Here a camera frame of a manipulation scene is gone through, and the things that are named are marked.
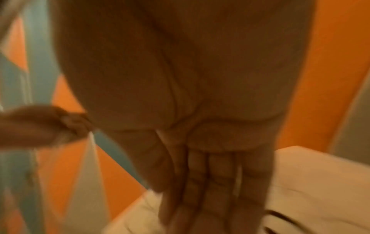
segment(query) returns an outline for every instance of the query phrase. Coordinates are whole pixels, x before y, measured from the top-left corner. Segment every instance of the palm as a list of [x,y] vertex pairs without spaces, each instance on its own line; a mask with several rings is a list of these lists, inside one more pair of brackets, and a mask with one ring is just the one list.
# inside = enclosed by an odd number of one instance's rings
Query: palm
[[91,119],[165,191],[169,234],[255,232],[312,2],[93,2],[53,1],[57,56]]

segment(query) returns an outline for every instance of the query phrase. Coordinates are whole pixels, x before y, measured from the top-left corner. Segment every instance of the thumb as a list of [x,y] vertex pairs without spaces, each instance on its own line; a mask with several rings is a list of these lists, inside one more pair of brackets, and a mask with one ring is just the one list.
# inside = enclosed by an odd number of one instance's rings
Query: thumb
[[137,172],[155,192],[163,192],[175,179],[172,159],[152,130],[105,133],[127,154]]

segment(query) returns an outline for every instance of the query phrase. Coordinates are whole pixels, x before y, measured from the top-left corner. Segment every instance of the orange wall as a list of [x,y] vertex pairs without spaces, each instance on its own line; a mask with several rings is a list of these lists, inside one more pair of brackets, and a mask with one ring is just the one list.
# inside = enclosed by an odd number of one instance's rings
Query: orange wall
[[327,150],[370,68],[369,23],[369,0],[318,0],[306,67],[279,148]]

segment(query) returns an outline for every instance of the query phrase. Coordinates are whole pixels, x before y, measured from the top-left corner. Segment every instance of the white surface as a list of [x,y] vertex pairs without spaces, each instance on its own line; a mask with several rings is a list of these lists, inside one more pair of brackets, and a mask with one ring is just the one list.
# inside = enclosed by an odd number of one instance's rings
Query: white surface
[[[147,192],[103,233],[164,233],[156,217],[159,203],[160,196]],[[279,150],[267,206],[317,234],[369,234],[370,168],[297,146]],[[278,233],[301,233],[274,217],[264,225]]]

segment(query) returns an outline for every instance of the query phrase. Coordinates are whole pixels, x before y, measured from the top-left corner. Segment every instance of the hand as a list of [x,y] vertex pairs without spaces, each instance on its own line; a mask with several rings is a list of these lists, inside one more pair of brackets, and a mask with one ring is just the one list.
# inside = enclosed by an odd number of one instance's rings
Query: hand
[[255,233],[313,1],[92,2],[51,2],[57,57],[168,234]]
[[[56,106],[23,106],[3,113],[1,121],[7,127],[3,131],[8,132],[9,147],[17,148],[70,143],[87,137],[94,129],[86,114],[69,113]],[[58,142],[61,135],[67,141]]]

